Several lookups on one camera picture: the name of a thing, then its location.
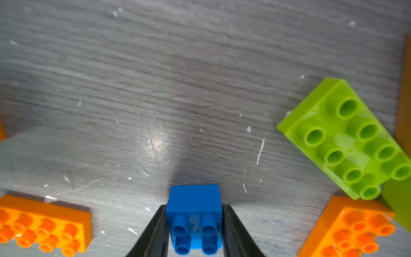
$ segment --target white speck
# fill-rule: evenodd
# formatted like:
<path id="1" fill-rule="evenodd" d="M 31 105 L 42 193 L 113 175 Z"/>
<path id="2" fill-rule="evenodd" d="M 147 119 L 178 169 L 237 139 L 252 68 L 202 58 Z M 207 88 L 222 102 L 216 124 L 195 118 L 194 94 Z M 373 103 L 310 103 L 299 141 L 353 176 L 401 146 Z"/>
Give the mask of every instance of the white speck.
<path id="1" fill-rule="evenodd" d="M 94 181 L 91 181 L 91 182 L 90 182 L 90 183 L 88 183 L 87 185 L 84 185 L 84 186 L 82 186 L 82 187 L 80 187 L 80 188 L 76 188 L 76 189 L 73 189 L 73 190 L 69 190 L 69 191 L 66 191 L 66 192 L 63 192 L 63 193 L 58 193 L 58 194 L 55 194 L 55 195 L 61 195 L 61 194 L 66 194 L 66 193 L 70 193 L 70 192 L 73 192 L 73 191 L 80 190 L 80 189 L 82 189 L 82 188 L 85 188 L 85 187 L 87 187 L 87 186 L 89 186 L 89 185 L 93 184 L 94 182 L 97 182 L 98 180 L 99 180 L 99 178 L 98 178 L 98 179 L 96 179 L 96 180 L 94 180 Z"/>
<path id="2" fill-rule="evenodd" d="M 133 232 L 136 236 L 138 236 L 139 234 L 137 234 L 137 232 L 135 232 L 132 228 L 127 228 L 129 231 Z"/>
<path id="3" fill-rule="evenodd" d="M 56 197 L 51 196 L 51 195 L 46 195 L 46 196 L 44 197 L 44 202 L 45 202 L 46 204 L 52 203 L 52 202 L 54 202 L 54 201 L 58 201 L 58 199 L 57 199 Z"/>
<path id="4" fill-rule="evenodd" d="M 258 165 L 258 163 L 260 162 L 261 152 L 262 152 L 263 149 L 264 149 L 264 143 L 265 143 L 265 141 L 266 141 L 265 138 L 263 138 L 263 140 L 261 141 L 261 148 L 260 148 L 260 151 L 259 151 L 258 157 L 257 157 L 257 165 Z"/>

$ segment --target orange lego brick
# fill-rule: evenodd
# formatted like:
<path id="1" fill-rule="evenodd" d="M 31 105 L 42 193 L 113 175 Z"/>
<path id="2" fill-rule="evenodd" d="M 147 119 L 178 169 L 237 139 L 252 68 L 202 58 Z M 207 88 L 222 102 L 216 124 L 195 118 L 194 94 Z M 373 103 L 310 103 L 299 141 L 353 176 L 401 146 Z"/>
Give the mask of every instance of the orange lego brick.
<path id="1" fill-rule="evenodd" d="M 92 240 L 91 213 L 11 195 L 0 198 L 0 243 L 15 238 L 19 246 L 40 244 L 43 252 L 61 248 L 74 256 Z"/>
<path id="2" fill-rule="evenodd" d="M 333 196 L 297 257 L 359 257 L 395 231 L 394 213 L 375 200 Z"/>
<path id="3" fill-rule="evenodd" d="M 405 47 L 402 85 L 399 94 L 395 139 L 404 152 L 411 157 L 411 34 Z"/>
<path id="4" fill-rule="evenodd" d="M 5 139 L 6 139 L 6 134 L 4 133 L 3 126 L 0 123 L 0 141 L 3 141 Z"/>

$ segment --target gray wooden surface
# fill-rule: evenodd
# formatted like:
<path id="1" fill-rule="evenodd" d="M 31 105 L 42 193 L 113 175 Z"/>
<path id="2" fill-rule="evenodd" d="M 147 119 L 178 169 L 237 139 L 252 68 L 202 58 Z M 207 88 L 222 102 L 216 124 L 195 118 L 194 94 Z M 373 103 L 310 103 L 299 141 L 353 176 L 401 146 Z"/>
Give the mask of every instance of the gray wooden surface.
<path id="1" fill-rule="evenodd" d="M 77 256 L 122 257 L 172 185 L 218 183 L 267 256 L 296 256 L 339 188 L 275 125 L 340 77 L 392 131 L 409 31 L 409 0 L 2 0 L 1 193 L 90 208 Z M 377 241 L 411 255 L 399 226 Z"/>

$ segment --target blue lego stud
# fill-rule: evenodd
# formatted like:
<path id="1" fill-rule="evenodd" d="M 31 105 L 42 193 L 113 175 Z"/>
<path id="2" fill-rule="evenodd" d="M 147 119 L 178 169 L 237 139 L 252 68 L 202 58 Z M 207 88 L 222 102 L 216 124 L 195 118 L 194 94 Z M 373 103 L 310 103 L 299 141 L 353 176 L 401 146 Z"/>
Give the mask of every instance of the blue lego stud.
<path id="1" fill-rule="evenodd" d="M 205 255 L 213 255 L 222 248 L 223 210 L 218 185 L 173 186 L 166 216 L 177 254 L 201 249 Z"/>

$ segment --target green lego brick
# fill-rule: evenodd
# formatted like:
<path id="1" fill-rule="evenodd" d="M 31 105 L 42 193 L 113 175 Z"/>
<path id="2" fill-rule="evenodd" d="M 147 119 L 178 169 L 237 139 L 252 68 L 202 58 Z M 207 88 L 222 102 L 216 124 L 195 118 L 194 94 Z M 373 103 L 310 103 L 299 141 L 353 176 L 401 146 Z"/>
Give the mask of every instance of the green lego brick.
<path id="1" fill-rule="evenodd" d="M 411 232 L 411 178 L 389 180 L 384 184 L 381 201 L 395 213 L 395 220 Z"/>
<path id="2" fill-rule="evenodd" d="M 410 159 L 343 79 L 325 79 L 277 129 L 352 199 L 411 176 Z"/>

